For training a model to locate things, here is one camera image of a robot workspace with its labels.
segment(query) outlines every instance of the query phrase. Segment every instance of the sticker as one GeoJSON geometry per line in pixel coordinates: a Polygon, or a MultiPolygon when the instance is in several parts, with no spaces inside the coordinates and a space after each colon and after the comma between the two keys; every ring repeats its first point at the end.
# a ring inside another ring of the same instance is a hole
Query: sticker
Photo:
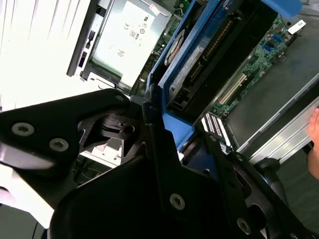
{"type": "Polygon", "coordinates": [[[297,31],[299,31],[301,28],[303,28],[306,25],[306,23],[303,20],[300,20],[299,22],[297,22],[295,25],[293,25],[292,27],[290,27],[288,29],[288,32],[290,34],[295,34],[297,31]]]}
{"type": "Polygon", "coordinates": [[[160,14],[160,10],[154,5],[154,4],[151,4],[150,5],[150,10],[156,15],[158,16],[160,14]]]}

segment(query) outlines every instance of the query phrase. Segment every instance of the screw hole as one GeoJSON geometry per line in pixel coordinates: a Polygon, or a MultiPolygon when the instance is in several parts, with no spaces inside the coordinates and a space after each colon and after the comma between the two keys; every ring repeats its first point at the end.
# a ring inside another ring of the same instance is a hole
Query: screw hole
{"type": "Polygon", "coordinates": [[[208,176],[210,176],[210,171],[209,171],[208,168],[206,168],[203,173],[206,174],[206,175],[208,175],[208,176]]]}
{"type": "Polygon", "coordinates": [[[135,130],[135,128],[133,126],[128,125],[128,126],[124,127],[123,132],[125,134],[129,134],[129,133],[133,133],[134,130],[135,130]]]}

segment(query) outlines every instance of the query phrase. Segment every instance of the expansion slot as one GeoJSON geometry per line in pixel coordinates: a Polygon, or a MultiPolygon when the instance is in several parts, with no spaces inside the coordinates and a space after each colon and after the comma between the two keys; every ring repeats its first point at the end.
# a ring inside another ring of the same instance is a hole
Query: expansion slot
{"type": "Polygon", "coordinates": [[[238,80],[230,87],[230,89],[220,98],[219,103],[226,103],[234,92],[242,86],[242,83],[247,80],[247,76],[244,73],[240,73],[238,80]]]}

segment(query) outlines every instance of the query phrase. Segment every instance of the screw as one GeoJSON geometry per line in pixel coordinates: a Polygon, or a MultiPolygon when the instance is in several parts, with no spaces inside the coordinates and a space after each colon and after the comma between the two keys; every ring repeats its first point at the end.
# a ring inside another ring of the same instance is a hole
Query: screw
{"type": "Polygon", "coordinates": [[[244,161],[243,158],[239,154],[237,154],[237,158],[239,159],[239,161],[244,161]]]}
{"type": "Polygon", "coordinates": [[[12,128],[12,132],[19,136],[30,136],[34,133],[34,127],[29,123],[15,123],[12,128]]]}
{"type": "Polygon", "coordinates": [[[49,145],[51,149],[57,152],[64,152],[69,148],[69,143],[62,138],[54,138],[49,145]]]}
{"type": "Polygon", "coordinates": [[[115,96],[116,99],[118,99],[119,101],[123,101],[124,98],[122,96],[115,96]]]}
{"type": "Polygon", "coordinates": [[[210,139],[213,140],[214,142],[217,141],[217,139],[214,136],[212,136],[212,135],[210,136],[210,139]]]}
{"type": "Polygon", "coordinates": [[[291,237],[292,239],[298,239],[298,237],[297,237],[295,234],[293,234],[293,233],[290,233],[290,237],[291,237]]]}
{"type": "Polygon", "coordinates": [[[245,219],[238,218],[237,219],[237,225],[238,225],[239,229],[241,231],[243,231],[244,234],[250,235],[250,233],[251,233],[250,226],[248,225],[248,223],[246,222],[245,219]]]}
{"type": "Polygon", "coordinates": [[[185,208],[184,199],[177,193],[173,193],[169,197],[169,201],[170,201],[171,205],[177,210],[181,211],[181,210],[183,210],[185,208]]]}

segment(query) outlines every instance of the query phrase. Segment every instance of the green motherboard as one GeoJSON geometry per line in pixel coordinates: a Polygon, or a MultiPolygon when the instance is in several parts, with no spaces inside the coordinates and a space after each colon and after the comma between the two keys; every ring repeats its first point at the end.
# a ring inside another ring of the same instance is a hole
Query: green motherboard
{"type": "Polygon", "coordinates": [[[263,75],[273,65],[285,61],[285,50],[295,38],[296,36],[288,32],[287,26],[278,16],[239,71],[231,77],[232,87],[226,89],[223,96],[217,99],[217,102],[211,108],[211,112],[221,118],[226,117],[242,97],[259,80],[262,80],[263,75]]]}

